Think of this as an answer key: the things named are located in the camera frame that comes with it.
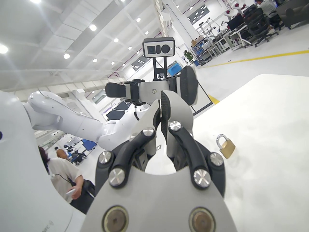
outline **padlock shackle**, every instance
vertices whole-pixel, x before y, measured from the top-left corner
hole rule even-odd
[[[218,147],[219,147],[220,150],[223,149],[222,146],[221,146],[221,144],[219,143],[219,140],[220,140],[221,137],[223,137],[226,141],[229,141],[229,140],[230,140],[230,139],[228,139],[228,138],[227,138],[225,135],[223,135],[223,134],[218,135],[216,142],[217,142],[217,145],[218,145]]]

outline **man sitting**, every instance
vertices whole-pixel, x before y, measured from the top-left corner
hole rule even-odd
[[[269,23],[274,27],[277,28],[283,22],[281,21],[281,18],[279,17],[278,13],[276,12],[276,7],[273,1],[271,0],[255,0],[257,4],[259,5],[259,8],[261,8],[264,12],[264,14],[269,18]]]

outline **padlock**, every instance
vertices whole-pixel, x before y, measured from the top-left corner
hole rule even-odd
[[[225,139],[225,142],[222,144],[222,146],[219,143],[219,139],[223,137]],[[223,154],[223,156],[228,159],[232,154],[233,151],[235,150],[235,145],[233,144],[233,142],[228,139],[225,135],[221,134],[218,135],[217,137],[217,145],[221,151],[221,153]]]

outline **white shirt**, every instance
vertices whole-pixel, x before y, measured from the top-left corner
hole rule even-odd
[[[75,165],[62,158],[52,158],[47,163],[47,165],[49,173],[52,177],[51,181],[55,189],[65,199],[65,201],[71,203],[72,198],[66,193],[72,187],[72,185],[66,180],[69,177],[72,181],[75,182],[76,178],[82,175],[81,172]]]
[[[271,0],[265,0],[260,5],[259,8],[262,8],[264,14],[267,15],[267,17],[272,18],[273,16],[277,15],[277,13],[272,13],[276,10],[276,6]]]

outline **metal bolt head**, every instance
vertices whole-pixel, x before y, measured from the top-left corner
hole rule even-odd
[[[121,168],[114,168],[108,177],[111,186],[119,186],[125,180],[125,171]]]
[[[213,232],[215,222],[212,214],[205,208],[196,208],[190,215],[190,229],[193,232]]]
[[[221,166],[223,164],[223,158],[219,153],[213,152],[210,155],[211,162],[216,166]]]
[[[195,183],[202,188],[207,188],[211,183],[211,175],[204,169],[194,171],[193,178]]]
[[[98,161],[101,164],[106,164],[111,160],[112,154],[110,151],[103,151],[98,157]]]
[[[181,128],[181,123],[179,121],[172,121],[169,125],[170,129],[173,131],[179,131]]]
[[[130,135],[129,141],[132,141],[135,138],[135,136],[137,136],[137,135],[138,135],[138,133],[133,133],[132,135]]]
[[[152,136],[154,134],[154,129],[152,127],[146,127],[144,130],[143,130],[143,134],[144,136]]]
[[[124,232],[128,228],[128,213],[121,206],[110,208],[103,218],[103,229],[105,232]]]

